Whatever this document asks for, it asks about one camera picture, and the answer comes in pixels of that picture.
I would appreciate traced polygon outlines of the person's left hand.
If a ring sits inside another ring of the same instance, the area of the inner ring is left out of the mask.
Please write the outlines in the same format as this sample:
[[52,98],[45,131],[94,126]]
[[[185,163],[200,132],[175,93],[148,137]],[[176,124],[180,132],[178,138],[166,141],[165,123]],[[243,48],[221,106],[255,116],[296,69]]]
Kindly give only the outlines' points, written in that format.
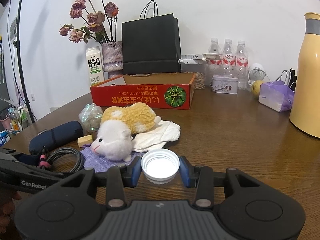
[[11,221],[11,215],[15,212],[13,200],[20,200],[21,196],[17,191],[1,190],[1,219],[0,231],[5,233]]

